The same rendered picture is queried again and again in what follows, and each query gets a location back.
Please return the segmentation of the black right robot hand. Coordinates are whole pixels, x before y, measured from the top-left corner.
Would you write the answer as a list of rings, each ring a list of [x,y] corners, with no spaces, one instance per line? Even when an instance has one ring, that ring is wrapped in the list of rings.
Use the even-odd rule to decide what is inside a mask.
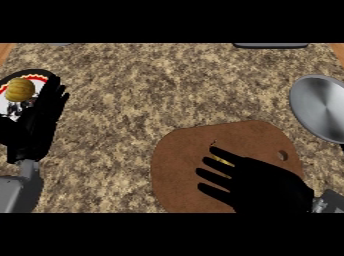
[[[197,175],[225,188],[200,183],[198,189],[204,194],[228,204],[238,214],[312,212],[315,190],[296,173],[216,146],[210,152],[234,166],[210,157],[203,158],[204,164],[228,175],[223,177],[207,169],[197,169]]]

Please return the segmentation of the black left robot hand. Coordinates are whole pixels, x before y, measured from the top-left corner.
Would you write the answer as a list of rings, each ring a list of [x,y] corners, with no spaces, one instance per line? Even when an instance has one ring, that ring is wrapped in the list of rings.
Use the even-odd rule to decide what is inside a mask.
[[[0,114],[0,144],[8,147],[8,162],[30,159],[40,161],[50,150],[58,121],[70,94],[61,77],[52,75],[34,106],[27,108],[17,121]]]

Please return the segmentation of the brown wooden cutting board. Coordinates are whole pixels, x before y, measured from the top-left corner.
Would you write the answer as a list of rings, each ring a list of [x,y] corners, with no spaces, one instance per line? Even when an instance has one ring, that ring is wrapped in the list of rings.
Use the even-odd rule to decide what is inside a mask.
[[[203,159],[216,146],[234,154],[262,160],[304,177],[303,163],[284,131],[265,121],[241,121],[174,130],[157,144],[151,177],[154,193],[172,213],[229,213],[234,208],[198,190],[206,181],[195,170],[210,168]]]

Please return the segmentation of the yellow-green round fruit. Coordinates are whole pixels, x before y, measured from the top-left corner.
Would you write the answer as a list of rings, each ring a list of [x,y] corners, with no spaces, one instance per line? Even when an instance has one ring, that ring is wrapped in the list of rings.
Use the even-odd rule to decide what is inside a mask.
[[[36,85],[25,78],[14,78],[9,81],[6,89],[6,99],[12,102],[24,102],[33,98],[36,94]]]

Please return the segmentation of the dark grey appliance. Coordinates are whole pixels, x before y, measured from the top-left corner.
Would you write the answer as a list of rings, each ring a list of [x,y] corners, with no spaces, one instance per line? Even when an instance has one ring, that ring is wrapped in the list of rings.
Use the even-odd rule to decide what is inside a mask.
[[[300,49],[310,43],[234,43],[234,46],[244,49]]]

